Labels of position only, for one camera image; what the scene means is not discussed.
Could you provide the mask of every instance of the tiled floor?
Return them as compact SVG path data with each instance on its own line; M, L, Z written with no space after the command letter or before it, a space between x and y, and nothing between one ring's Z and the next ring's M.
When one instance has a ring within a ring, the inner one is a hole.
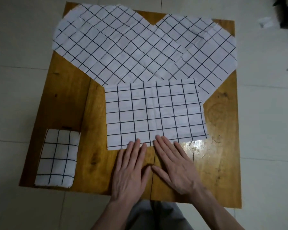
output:
M89 229L109 199L17 186L65 1L0 0L0 229ZM68 1L235 20L243 206L228 211L246 229L288 229L288 30L274 0ZM260 29L265 16L276 25Z

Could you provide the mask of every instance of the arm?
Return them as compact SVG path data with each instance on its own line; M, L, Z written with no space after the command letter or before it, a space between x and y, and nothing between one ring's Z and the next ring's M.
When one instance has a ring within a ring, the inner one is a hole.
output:
M129 142L126 153L119 151L113 176L112 195L104 212L91 230L122 230L133 205L143 194L151 167L147 167L142 178L141 170L146 153L146 144L141 147L140 140Z
M195 166L179 143L173 145L166 137L157 135L154 146L167 172L157 166L152 166L152 169L174 190L189 197L209 228L243 229L204 187Z

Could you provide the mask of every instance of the small folded grid paper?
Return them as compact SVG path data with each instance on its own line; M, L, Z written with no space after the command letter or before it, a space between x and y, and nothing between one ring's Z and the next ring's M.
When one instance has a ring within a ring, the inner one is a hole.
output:
M171 142L207 139L197 89L194 79L106 86L108 150L136 138L152 146L156 135Z
M211 19L167 14L156 26L186 49L167 68L170 79L194 78L203 92L203 102L237 68L234 36Z
M170 78L165 67L185 52L137 12L89 4L61 20L52 48L100 85Z
M75 177L80 133L48 129L35 185L71 187Z

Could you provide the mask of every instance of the table top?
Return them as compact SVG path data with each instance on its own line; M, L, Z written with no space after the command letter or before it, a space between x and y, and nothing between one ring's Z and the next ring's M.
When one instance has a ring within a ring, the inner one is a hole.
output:
M77 3L67 2L63 16L76 6ZM138 13L151 24L165 16ZM234 21L214 21L235 35ZM224 207L241 208L236 71L204 103L204 115L211 138L181 145L219 203ZM34 181L47 128L79 131L81 138L73 186L43 188L110 195L118 151L107 151L104 88L56 52L52 54L20 186L36 187ZM147 149L143 166L147 164L161 166L153 147ZM151 174L142 198L188 202L156 174Z

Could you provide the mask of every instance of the person's left arm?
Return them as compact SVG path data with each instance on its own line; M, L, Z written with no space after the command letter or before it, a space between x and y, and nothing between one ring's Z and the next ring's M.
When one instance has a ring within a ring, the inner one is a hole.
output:
M112 182L112 195L97 222L91 230L121 230L125 228L127 217L134 204L144 193L151 167L148 166L141 177L142 165L146 153L146 144L141 147L140 140L129 142L125 155L121 149L118 154Z

